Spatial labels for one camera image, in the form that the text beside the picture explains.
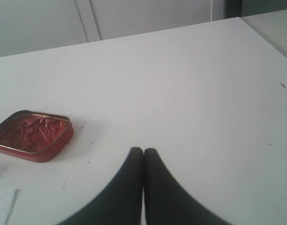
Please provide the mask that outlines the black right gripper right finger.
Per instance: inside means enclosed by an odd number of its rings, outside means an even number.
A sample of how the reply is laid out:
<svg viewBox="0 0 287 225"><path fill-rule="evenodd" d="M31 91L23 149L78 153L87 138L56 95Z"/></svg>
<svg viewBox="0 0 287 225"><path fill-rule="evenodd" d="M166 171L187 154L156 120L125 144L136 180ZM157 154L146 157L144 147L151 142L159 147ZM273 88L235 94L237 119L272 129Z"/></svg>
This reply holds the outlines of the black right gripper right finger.
<svg viewBox="0 0 287 225"><path fill-rule="evenodd" d="M227 225L189 195L156 149L144 151L144 204L148 225Z"/></svg>

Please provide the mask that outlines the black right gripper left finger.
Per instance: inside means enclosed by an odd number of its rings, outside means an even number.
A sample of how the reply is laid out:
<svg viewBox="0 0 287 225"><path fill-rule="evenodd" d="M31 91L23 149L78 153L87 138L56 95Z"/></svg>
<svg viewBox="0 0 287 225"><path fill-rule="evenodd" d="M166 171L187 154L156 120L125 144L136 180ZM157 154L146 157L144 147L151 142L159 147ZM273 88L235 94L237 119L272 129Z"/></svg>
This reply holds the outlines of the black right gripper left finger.
<svg viewBox="0 0 287 225"><path fill-rule="evenodd" d="M61 225L139 225L143 199L144 153L132 147L107 186Z"/></svg>

